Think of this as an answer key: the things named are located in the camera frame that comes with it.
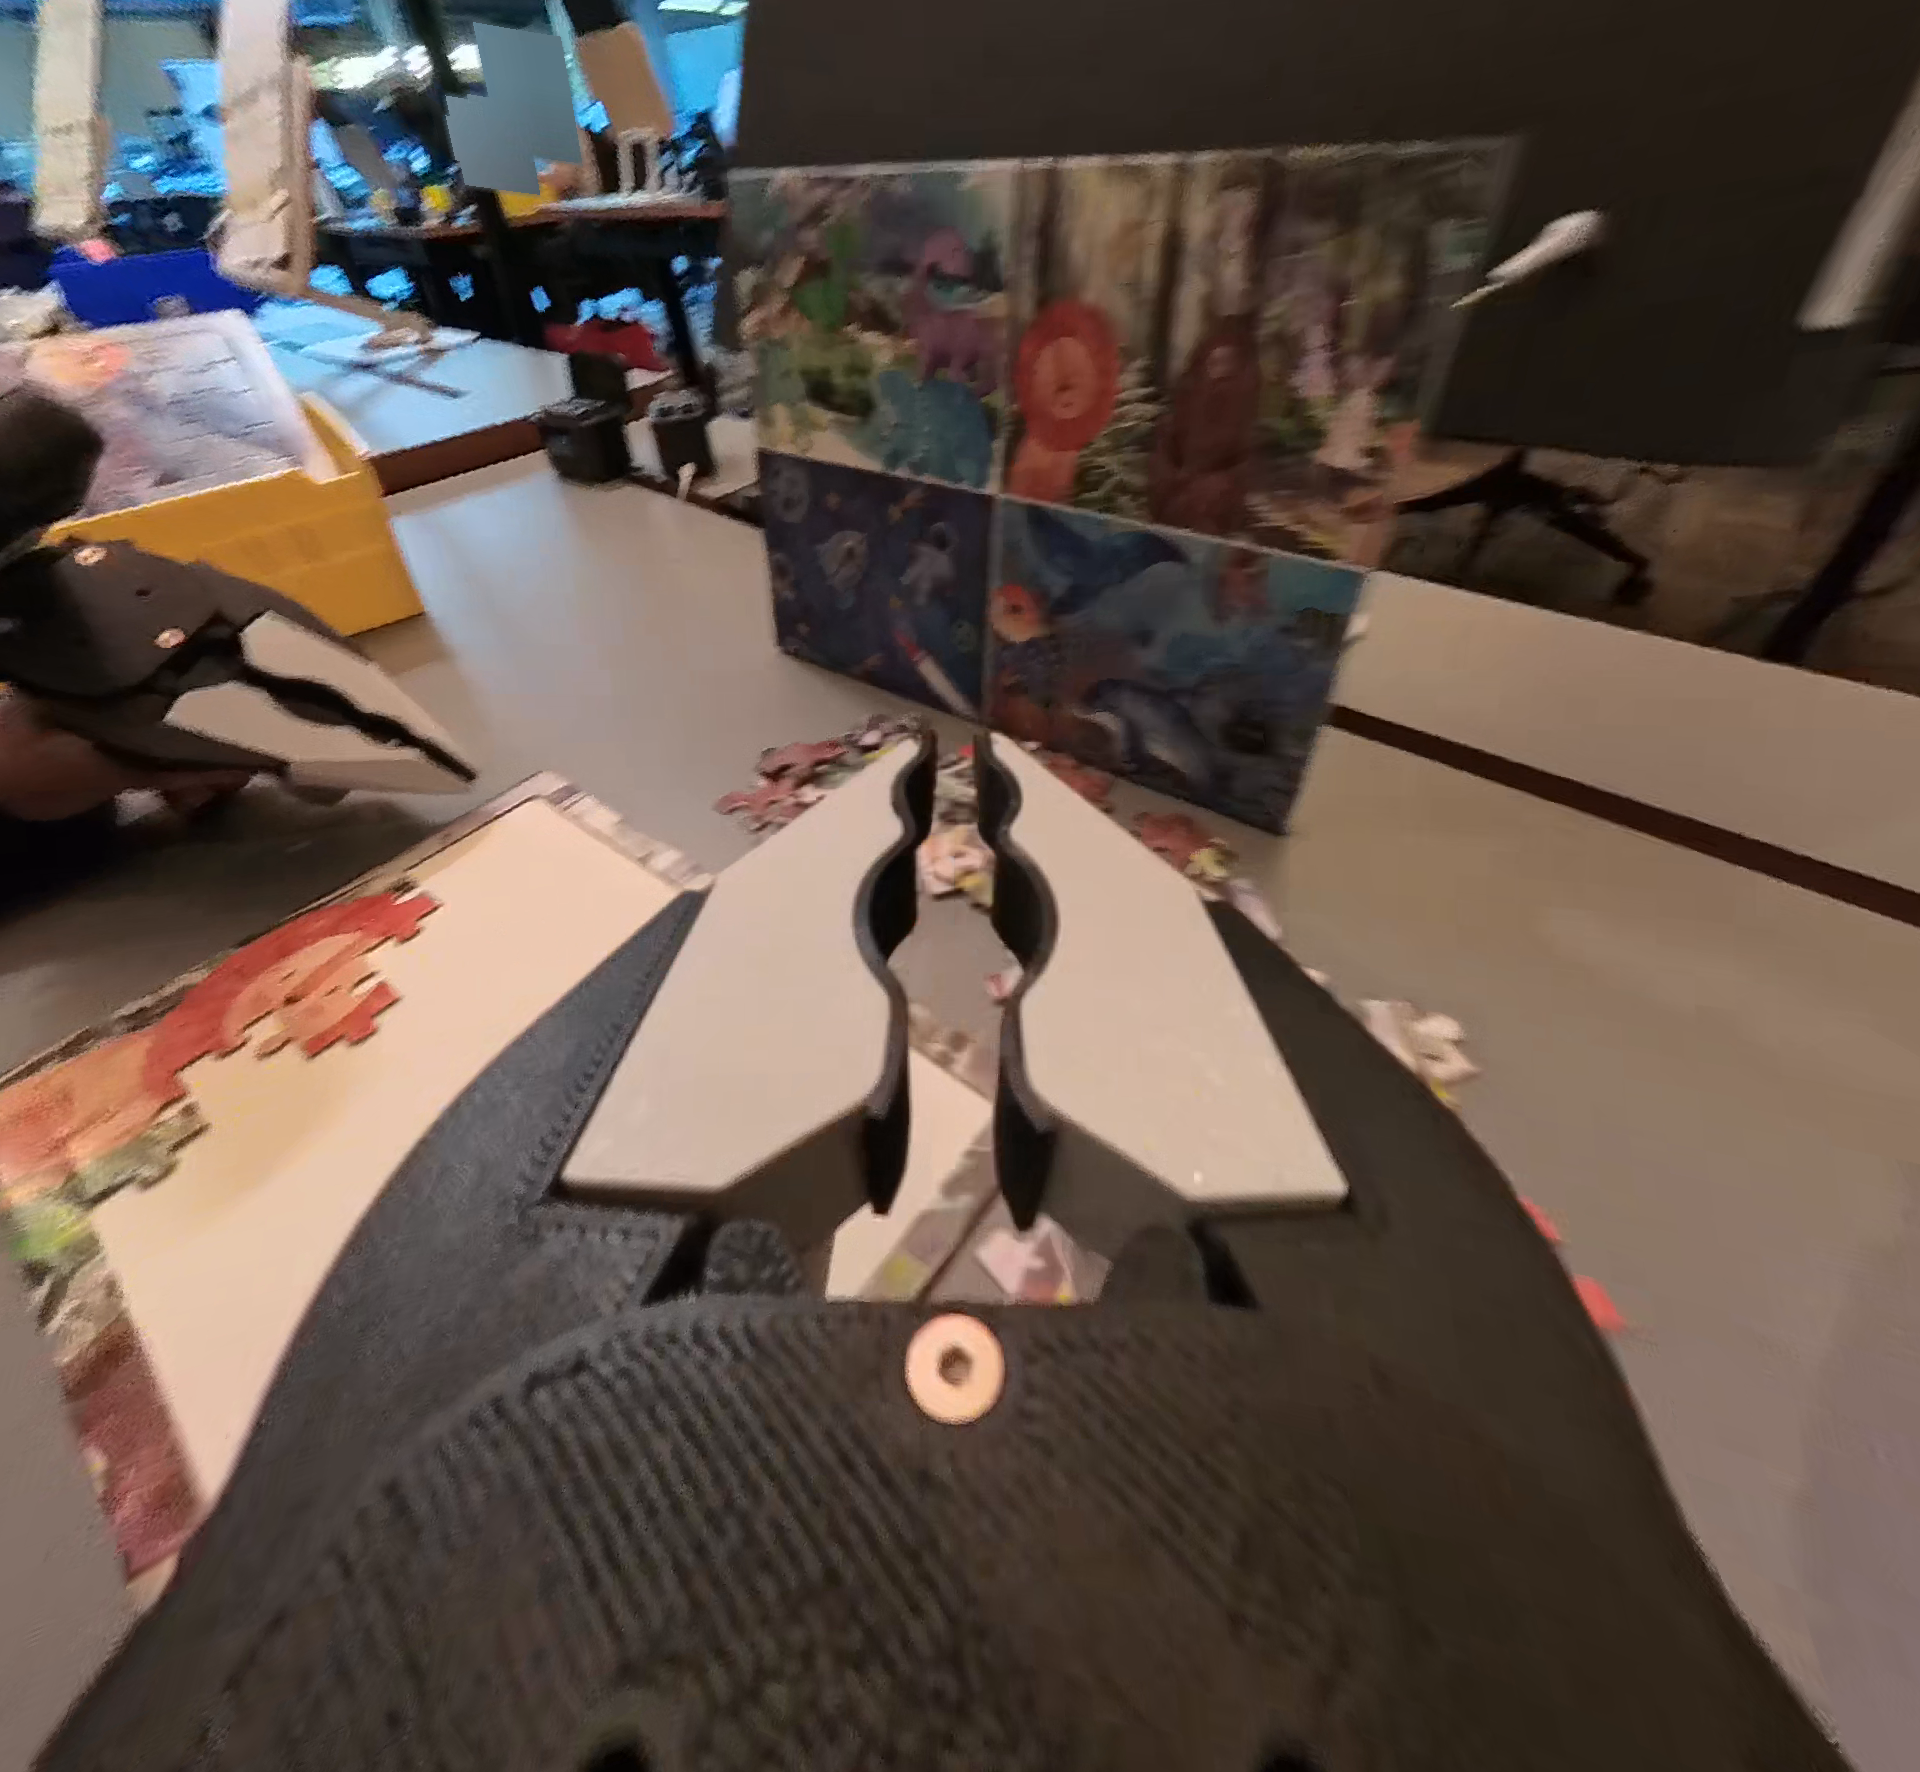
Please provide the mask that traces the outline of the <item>puzzle frame tray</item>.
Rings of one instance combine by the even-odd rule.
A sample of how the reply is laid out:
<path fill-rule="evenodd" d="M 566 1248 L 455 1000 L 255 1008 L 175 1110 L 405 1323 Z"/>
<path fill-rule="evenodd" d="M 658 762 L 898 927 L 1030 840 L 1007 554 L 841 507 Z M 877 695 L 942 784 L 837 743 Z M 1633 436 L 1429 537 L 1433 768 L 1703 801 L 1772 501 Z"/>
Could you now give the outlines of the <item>puzzle frame tray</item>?
<path fill-rule="evenodd" d="M 13 1264 L 135 1600 L 163 1587 L 203 1521 L 324 1269 L 431 1121 L 631 932 L 709 883 L 584 791 L 535 776 L 288 920 L 400 884 L 439 901 L 415 944 L 375 955 L 400 1002 L 371 1039 L 314 1061 L 203 1062 L 186 1079 L 203 1134 L 163 1178 L 92 1206 L 3 1202 Z M 147 1021 L 223 958 L 3 1080 Z"/>

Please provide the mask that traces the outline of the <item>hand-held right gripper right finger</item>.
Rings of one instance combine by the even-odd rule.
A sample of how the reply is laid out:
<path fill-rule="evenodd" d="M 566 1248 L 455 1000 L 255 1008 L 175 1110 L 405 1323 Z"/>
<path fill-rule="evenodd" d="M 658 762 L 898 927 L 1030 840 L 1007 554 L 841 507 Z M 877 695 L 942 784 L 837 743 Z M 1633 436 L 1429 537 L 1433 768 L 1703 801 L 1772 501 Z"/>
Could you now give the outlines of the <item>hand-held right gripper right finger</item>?
<path fill-rule="evenodd" d="M 1000 1000 L 995 1182 L 1015 1229 L 1340 1209 L 1349 1182 L 1208 901 L 1032 753 L 976 746 Z"/>

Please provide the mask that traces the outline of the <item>dark wooden desk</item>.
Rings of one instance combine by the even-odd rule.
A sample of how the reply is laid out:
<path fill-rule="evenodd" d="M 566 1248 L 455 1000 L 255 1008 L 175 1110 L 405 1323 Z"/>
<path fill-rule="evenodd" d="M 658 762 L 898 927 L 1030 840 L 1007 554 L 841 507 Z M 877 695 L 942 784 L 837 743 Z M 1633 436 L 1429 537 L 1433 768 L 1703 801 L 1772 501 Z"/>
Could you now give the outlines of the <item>dark wooden desk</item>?
<path fill-rule="evenodd" d="M 676 363 L 694 363 L 685 276 L 722 251 L 720 200 L 624 197 L 557 200 L 503 216 L 489 235 L 478 215 L 437 225 L 373 218 L 316 227 L 314 263 L 354 297 L 400 275 L 404 301 L 426 318 L 488 342 L 545 346 L 548 326 L 573 326 L 600 301 L 636 293 L 658 309 Z"/>

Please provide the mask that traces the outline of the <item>black partition panel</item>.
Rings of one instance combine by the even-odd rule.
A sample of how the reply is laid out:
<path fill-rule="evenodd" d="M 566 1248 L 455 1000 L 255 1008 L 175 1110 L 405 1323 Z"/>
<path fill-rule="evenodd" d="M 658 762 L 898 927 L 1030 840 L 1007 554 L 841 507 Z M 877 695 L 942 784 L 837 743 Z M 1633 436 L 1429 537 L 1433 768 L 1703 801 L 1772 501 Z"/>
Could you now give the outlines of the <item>black partition panel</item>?
<path fill-rule="evenodd" d="M 1606 216 L 1454 313 L 1448 439 L 1780 465 L 1875 333 L 1800 313 L 1915 86 L 1918 0 L 751 0 L 748 170 L 1515 139 L 1490 237 Z"/>

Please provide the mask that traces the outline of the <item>clear plastic sleeve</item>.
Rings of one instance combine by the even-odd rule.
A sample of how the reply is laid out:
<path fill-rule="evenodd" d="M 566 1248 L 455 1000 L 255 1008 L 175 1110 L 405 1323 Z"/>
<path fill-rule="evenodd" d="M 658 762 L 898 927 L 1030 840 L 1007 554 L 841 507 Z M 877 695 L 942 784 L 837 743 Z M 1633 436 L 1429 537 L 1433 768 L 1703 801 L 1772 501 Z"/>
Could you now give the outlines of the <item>clear plastic sleeve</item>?
<path fill-rule="evenodd" d="M 237 310 L 3 343 L 5 391 L 71 407 L 102 441 L 84 519 L 334 462 Z"/>

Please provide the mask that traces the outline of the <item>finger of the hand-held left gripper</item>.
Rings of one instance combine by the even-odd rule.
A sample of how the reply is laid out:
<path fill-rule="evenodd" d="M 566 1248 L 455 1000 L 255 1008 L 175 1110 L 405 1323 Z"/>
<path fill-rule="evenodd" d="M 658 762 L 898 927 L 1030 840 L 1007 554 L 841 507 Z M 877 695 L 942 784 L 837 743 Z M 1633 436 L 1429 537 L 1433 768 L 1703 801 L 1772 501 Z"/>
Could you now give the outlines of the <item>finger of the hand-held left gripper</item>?
<path fill-rule="evenodd" d="M 394 686 L 267 690 L 248 680 L 186 690 L 163 730 L 247 751 L 300 789 L 458 792 L 464 751 Z"/>
<path fill-rule="evenodd" d="M 346 695 L 394 686 L 415 700 L 387 672 L 344 640 L 297 626 L 276 611 L 257 615 L 240 629 L 238 658 L 244 680 L 267 690 L 327 688 Z M 446 730 L 445 733 L 449 743 L 464 751 Z M 468 751 L 464 756 L 468 778 L 475 780 L 478 771 Z"/>

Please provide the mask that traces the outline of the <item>black office chair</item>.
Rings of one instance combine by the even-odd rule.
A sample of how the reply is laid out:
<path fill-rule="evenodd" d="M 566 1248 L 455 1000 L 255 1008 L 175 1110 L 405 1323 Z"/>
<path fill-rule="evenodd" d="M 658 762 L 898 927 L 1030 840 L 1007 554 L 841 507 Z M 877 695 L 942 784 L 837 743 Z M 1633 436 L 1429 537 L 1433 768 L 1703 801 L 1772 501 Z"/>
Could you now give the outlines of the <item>black office chair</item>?
<path fill-rule="evenodd" d="M 1655 593 L 1652 558 L 1618 528 L 1636 463 L 1536 463 L 1513 449 L 1400 508 L 1383 569 L 1453 590 L 1587 615 L 1634 613 Z"/>

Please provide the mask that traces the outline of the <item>printed puzzle storage box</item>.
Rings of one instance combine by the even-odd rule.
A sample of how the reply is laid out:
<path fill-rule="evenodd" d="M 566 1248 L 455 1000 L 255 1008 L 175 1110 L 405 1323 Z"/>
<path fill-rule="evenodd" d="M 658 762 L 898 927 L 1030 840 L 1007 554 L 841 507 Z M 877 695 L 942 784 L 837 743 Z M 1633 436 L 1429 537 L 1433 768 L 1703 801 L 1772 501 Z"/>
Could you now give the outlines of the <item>printed puzzle storage box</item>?
<path fill-rule="evenodd" d="M 1512 139 L 732 176 L 792 658 L 1283 833 Z"/>

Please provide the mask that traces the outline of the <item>pile of puzzle pieces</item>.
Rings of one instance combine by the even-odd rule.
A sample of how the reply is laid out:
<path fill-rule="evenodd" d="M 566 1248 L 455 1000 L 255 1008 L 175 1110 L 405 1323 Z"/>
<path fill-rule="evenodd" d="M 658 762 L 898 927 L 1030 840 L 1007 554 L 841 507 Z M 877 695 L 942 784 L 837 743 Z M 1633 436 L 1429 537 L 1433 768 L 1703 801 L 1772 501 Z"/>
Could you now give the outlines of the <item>pile of puzzle pieces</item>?
<path fill-rule="evenodd" d="M 912 720 L 874 714 L 828 740 L 763 750 L 753 784 L 722 794 L 713 809 L 758 840 L 770 838 L 820 805 L 834 789 L 846 786 L 916 730 Z M 1026 751 L 1096 812 L 1112 824 L 1127 824 L 1135 842 L 1179 875 L 1202 901 L 1236 911 L 1267 939 L 1283 942 L 1270 903 L 1245 873 L 1236 848 L 1220 833 L 1189 816 L 1123 816 L 1113 806 L 1113 783 L 1108 775 L 1034 746 L 1026 746 Z M 962 898 L 976 911 L 988 913 L 995 868 L 977 827 L 973 756 L 973 743 L 964 740 L 939 758 L 932 832 L 916 853 L 916 875 L 924 896 Z M 1355 1016 L 1368 1038 L 1409 1070 L 1440 1104 L 1459 1110 L 1459 1092 L 1480 1079 L 1480 1064 L 1456 1018 L 1406 999 L 1361 999 L 1355 1002 Z"/>

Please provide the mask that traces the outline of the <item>joined orange puzzle pieces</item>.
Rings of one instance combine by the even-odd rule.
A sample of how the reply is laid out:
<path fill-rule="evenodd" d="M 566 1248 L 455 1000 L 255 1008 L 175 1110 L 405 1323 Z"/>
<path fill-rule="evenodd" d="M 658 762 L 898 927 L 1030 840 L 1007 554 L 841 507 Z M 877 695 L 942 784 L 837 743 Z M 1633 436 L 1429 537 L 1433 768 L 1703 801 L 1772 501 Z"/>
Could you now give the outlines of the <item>joined orange puzzle pieces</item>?
<path fill-rule="evenodd" d="M 292 1050 L 314 1061 L 371 1039 L 400 1002 L 375 955 L 415 944 L 439 909 L 413 884 L 321 906 L 235 950 L 147 1021 L 3 1080 L 3 1202 L 92 1206 L 163 1178 L 203 1134 L 186 1080 L 203 1062 Z"/>

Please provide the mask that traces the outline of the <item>curved cardboard strip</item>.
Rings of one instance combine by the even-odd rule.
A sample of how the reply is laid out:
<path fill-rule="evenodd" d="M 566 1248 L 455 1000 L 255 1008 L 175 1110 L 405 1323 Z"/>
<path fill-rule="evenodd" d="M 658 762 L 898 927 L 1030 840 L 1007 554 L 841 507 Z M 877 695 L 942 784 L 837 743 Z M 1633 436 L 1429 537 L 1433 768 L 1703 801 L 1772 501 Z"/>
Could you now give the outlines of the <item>curved cardboard strip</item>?
<path fill-rule="evenodd" d="M 223 0 L 217 66 L 227 198 L 215 263 L 251 293 L 304 297 L 314 242 L 312 109 L 292 0 Z"/>

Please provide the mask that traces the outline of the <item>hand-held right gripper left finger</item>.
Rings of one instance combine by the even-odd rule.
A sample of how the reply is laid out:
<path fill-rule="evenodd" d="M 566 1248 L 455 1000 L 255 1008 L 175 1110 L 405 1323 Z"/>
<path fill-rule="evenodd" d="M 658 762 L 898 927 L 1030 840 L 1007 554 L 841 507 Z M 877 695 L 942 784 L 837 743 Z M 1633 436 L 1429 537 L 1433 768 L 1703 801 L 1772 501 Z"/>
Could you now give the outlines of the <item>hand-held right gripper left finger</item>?
<path fill-rule="evenodd" d="M 703 895 L 558 1182 L 694 1217 L 887 1214 L 909 1147 L 907 1000 L 939 748 L 913 733 Z"/>

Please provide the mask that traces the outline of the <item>yellow box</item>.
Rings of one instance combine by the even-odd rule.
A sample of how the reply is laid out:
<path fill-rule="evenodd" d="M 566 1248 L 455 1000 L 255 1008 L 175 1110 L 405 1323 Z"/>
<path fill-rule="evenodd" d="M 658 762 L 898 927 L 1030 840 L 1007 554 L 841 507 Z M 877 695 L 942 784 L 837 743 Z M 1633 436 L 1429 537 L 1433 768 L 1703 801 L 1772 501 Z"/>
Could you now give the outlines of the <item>yellow box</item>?
<path fill-rule="evenodd" d="M 300 399 L 321 467 L 186 493 L 57 526 L 49 542 L 129 543 L 282 590 L 346 638 L 426 615 L 387 503 L 348 424 Z"/>

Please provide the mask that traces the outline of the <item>blue plastic bin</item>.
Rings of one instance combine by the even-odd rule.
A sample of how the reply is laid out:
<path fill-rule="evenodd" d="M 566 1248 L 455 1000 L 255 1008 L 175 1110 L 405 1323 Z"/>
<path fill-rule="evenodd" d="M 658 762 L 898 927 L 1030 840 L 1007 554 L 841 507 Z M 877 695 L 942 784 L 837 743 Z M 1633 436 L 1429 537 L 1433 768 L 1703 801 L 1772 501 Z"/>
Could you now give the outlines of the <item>blue plastic bin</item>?
<path fill-rule="evenodd" d="M 253 317 L 265 302 L 264 294 L 223 275 L 203 247 L 118 255 L 106 262 L 63 247 L 50 260 L 49 285 L 88 329 L 142 326 L 174 309 L 187 314 L 237 310 Z"/>

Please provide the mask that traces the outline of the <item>person's left hand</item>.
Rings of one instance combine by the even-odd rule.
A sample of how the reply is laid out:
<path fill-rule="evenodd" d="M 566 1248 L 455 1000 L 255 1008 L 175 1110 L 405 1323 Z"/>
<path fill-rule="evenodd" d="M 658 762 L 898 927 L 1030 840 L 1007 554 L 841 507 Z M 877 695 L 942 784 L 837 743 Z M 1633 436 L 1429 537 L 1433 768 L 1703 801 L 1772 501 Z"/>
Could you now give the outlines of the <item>person's left hand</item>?
<path fill-rule="evenodd" d="M 29 826 L 81 819 L 129 794 L 194 816 L 255 778 L 248 771 L 168 773 L 135 767 L 57 730 L 37 704 L 1 692 L 1 816 Z"/>

